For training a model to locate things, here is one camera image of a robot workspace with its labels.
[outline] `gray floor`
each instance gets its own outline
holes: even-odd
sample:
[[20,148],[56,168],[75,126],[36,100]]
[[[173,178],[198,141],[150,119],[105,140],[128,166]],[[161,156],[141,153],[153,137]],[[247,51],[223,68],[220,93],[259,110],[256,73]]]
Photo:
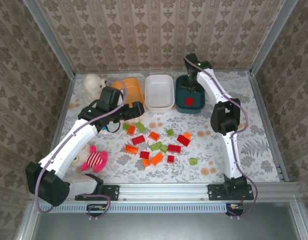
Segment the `gray floor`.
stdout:
[[81,213],[45,214],[34,240],[298,240],[288,203],[260,203],[246,217],[224,213],[112,213],[88,220]]

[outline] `cable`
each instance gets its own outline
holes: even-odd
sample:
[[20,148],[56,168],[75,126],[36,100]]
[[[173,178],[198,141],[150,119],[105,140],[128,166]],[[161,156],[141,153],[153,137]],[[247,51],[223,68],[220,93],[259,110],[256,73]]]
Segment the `cable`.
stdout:
[[236,167],[238,169],[238,171],[247,179],[249,180],[254,188],[255,188],[255,198],[254,198],[254,201],[252,203],[252,205],[250,206],[250,208],[247,210],[247,212],[243,213],[241,216],[239,216],[240,218],[245,216],[246,214],[248,214],[255,206],[256,204],[256,200],[257,200],[257,196],[258,196],[258,189],[257,189],[257,186],[256,184],[252,181],[252,179],[250,179],[243,171],[242,169],[239,167],[238,165],[238,160],[237,160],[237,156],[236,156],[236,152],[235,152],[235,143],[234,143],[234,138],[233,136],[235,134],[238,134],[238,133],[241,133],[243,131],[245,131],[247,129],[247,126],[248,126],[248,116],[247,116],[247,113],[245,111],[245,109],[239,105],[238,103],[236,103],[235,101],[233,101],[232,99],[230,99],[228,96],[225,95],[225,93],[222,91],[221,87],[217,84],[216,80],[213,78],[213,76],[211,74],[209,74],[207,71],[205,71],[204,69],[200,68],[199,66],[195,65],[194,63],[192,63],[190,60],[188,60],[186,57],[184,58],[186,62],[188,62],[190,65],[192,65],[193,67],[197,68],[198,70],[200,70],[201,72],[205,73],[206,75],[208,75],[210,77],[210,79],[212,79],[212,81],[214,82],[214,84],[216,85],[217,89],[220,91],[220,93],[222,94],[222,96],[224,98],[226,98],[227,100],[229,100],[232,104],[234,104],[235,106],[237,106],[244,114],[245,116],[245,125],[243,127],[243,129],[241,130],[238,130],[236,132],[233,132],[232,135],[230,136],[231,138],[231,143],[232,143],[232,149],[233,149],[233,154],[234,154],[234,159],[235,159],[235,164],[236,164]]
[[82,128],[84,128],[85,126],[96,122],[102,118],[105,118],[113,113],[115,113],[116,111],[118,111],[120,108],[122,108],[126,102],[127,99],[127,87],[125,85],[125,83],[123,81],[120,80],[120,83],[123,85],[124,90],[125,90],[125,96],[123,98],[122,103],[117,106],[115,109],[109,111],[108,113],[105,113],[104,115],[98,116],[86,123],[84,123],[83,125],[81,125],[79,128],[77,128],[71,135],[68,136],[68,138],[65,139],[65,141],[59,146],[59,148],[55,151],[55,153],[52,155],[52,157],[50,158],[50,160],[48,160],[48,162],[46,163],[46,165],[43,167],[43,169],[41,170],[41,172],[39,173],[39,176],[37,178],[37,182],[36,182],[36,186],[35,186],[35,203],[36,203],[36,208],[37,210],[41,213],[41,214],[47,214],[49,213],[54,207],[50,207],[47,211],[43,211],[39,205],[39,197],[38,197],[38,193],[39,193],[39,185],[40,185],[40,181],[43,177],[44,172],[46,171],[47,167],[54,162],[55,157],[57,156],[57,154],[61,151],[61,149],[69,142],[69,140],[76,135],[77,132],[79,132],[79,130],[81,130]]
[[[110,198],[109,198],[108,196],[106,196],[106,195],[102,195],[102,194],[96,194],[96,195],[80,194],[80,196],[83,196],[83,197],[93,197],[93,198],[105,198],[105,199],[107,199],[108,204],[107,204],[106,209],[105,209],[104,212],[103,212],[100,216],[98,216],[97,218],[102,218],[102,217],[108,212],[108,210],[109,210],[109,208],[110,208],[111,200],[110,200]],[[90,210],[93,209],[93,208],[96,207],[96,206],[97,206],[97,205],[89,206],[88,212],[87,212],[87,215],[88,215],[89,219],[91,219],[91,217],[92,217],[92,216],[90,215]]]

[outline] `orange plastic tub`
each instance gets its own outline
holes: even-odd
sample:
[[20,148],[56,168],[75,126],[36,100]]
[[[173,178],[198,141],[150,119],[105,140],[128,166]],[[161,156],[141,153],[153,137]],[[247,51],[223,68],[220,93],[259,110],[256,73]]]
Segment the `orange plastic tub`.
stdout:
[[[138,80],[131,77],[123,79],[123,82],[127,87],[126,104],[129,104],[129,107],[131,108],[133,107],[133,102],[141,102],[142,104],[144,104],[145,101]],[[119,81],[114,82],[112,84],[112,87],[120,90],[124,88]]]

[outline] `stuffed animal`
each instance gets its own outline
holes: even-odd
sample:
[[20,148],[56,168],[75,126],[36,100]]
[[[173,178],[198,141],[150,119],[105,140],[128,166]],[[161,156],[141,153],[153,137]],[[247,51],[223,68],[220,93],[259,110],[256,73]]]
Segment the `stuffed animal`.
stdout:
[[89,167],[93,168],[95,173],[99,173],[106,165],[108,154],[105,151],[98,152],[96,146],[86,144],[77,155],[72,164],[81,167],[81,171],[86,171]]
[[92,103],[93,100],[99,99],[103,88],[106,86],[106,80],[100,78],[97,74],[87,74],[84,79],[84,101],[86,105]]

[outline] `building block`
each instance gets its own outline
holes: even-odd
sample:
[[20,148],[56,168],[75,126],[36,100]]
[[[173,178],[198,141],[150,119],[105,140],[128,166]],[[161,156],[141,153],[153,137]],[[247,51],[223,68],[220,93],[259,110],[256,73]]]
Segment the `building block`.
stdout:
[[130,145],[127,144],[125,146],[124,152],[128,153],[128,154],[134,154],[135,155],[138,152],[138,148],[136,148],[134,146],[130,146]]
[[149,159],[149,152],[148,151],[141,151],[139,157],[141,159]]
[[174,163],[174,160],[175,160],[175,157],[174,157],[174,156],[168,155],[168,157],[167,157],[167,162],[168,162],[169,164],[173,164],[173,163]]
[[143,165],[144,165],[144,167],[149,167],[150,166],[149,159],[143,159]]
[[157,143],[150,145],[149,148],[153,152],[153,151],[159,150],[161,146],[162,146],[162,142],[159,141]]
[[156,166],[160,161],[162,161],[163,158],[164,158],[163,154],[159,153],[152,159],[151,162],[153,165]]
[[166,133],[167,133],[167,136],[168,136],[168,137],[174,136],[174,131],[173,131],[173,129],[167,130]]
[[129,126],[130,126],[129,124],[124,124],[123,125],[123,130],[128,131]]
[[189,133],[189,132],[186,132],[185,134],[184,134],[184,137],[186,137],[188,140],[190,140],[190,137],[191,137],[192,135]]
[[168,145],[168,151],[171,153],[180,153],[181,150],[181,146],[177,146],[177,145]]
[[196,165],[197,164],[197,158],[191,158],[190,160],[189,160],[189,164],[191,164],[192,166],[194,166],[194,165]]
[[168,147],[166,147],[165,145],[162,145],[162,146],[160,147],[160,150],[161,150],[163,153],[166,153],[166,152],[167,152],[167,149],[168,149]]
[[133,145],[141,144],[141,143],[145,142],[145,138],[144,138],[143,135],[138,136],[138,137],[134,137],[132,139],[132,142],[133,142]]
[[138,129],[138,131],[142,134],[146,131],[145,126],[139,121],[135,124],[136,128]]
[[177,138],[177,141],[179,141],[181,144],[183,144],[185,147],[187,147],[190,143],[190,140],[185,138],[183,135],[179,135]]
[[153,132],[153,131],[149,134],[149,138],[151,138],[152,140],[154,140],[156,142],[159,139],[159,137],[160,137],[160,135],[155,133],[155,132]]
[[128,128],[127,134],[132,136],[132,135],[134,135],[135,130],[136,130],[136,127],[130,125],[129,128]]
[[185,104],[186,104],[187,106],[193,106],[193,105],[194,105],[194,99],[193,99],[192,97],[187,97],[187,98],[185,99]]

